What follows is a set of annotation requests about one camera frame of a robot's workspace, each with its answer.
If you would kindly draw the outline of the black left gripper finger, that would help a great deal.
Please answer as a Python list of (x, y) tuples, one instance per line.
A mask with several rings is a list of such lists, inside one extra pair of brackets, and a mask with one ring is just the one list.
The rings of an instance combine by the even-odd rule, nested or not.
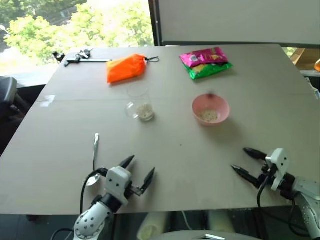
[(140, 188), (141, 193), (143, 194), (150, 184), (152, 183), (156, 168), (154, 167), (145, 177), (142, 187)]
[(127, 157), (126, 159), (124, 159), (123, 161), (120, 162), (120, 164), (118, 165), (119, 167), (126, 169), (130, 163), (132, 162), (132, 160), (134, 159), (135, 155), (131, 155), (129, 157)]

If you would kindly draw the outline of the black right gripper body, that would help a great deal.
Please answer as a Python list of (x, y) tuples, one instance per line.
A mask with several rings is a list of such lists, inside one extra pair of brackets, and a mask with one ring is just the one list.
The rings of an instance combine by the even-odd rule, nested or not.
[(262, 164), (261, 174), (258, 177), (259, 186), (266, 181), (266, 185), (270, 185), (271, 189), (277, 189), (276, 176), (278, 171), (277, 162), (275, 160), (258, 160)]

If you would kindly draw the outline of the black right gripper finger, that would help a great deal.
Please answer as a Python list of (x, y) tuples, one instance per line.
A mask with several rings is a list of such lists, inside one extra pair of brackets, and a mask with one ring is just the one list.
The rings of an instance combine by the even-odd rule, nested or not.
[(232, 164), (231, 167), (241, 178), (251, 183), (254, 187), (259, 188), (261, 186), (260, 181), (256, 177), (250, 175), (245, 169), (234, 164)]
[(249, 148), (249, 147), (244, 147), (243, 148), (243, 151), (248, 155), (250, 156), (251, 158), (255, 159), (255, 160), (261, 160), (261, 161), (265, 161), (266, 160), (266, 157), (267, 157), (267, 154), (259, 151), (259, 150), (256, 150), (256, 149), (253, 149), (253, 148)]

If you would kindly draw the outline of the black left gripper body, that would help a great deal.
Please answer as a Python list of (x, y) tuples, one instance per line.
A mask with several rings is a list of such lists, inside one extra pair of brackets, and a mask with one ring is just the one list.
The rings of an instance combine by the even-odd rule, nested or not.
[(144, 185), (141, 187), (133, 186), (133, 182), (129, 180), (124, 188), (124, 197), (129, 200), (132, 195), (141, 196), (145, 192), (144, 187)]

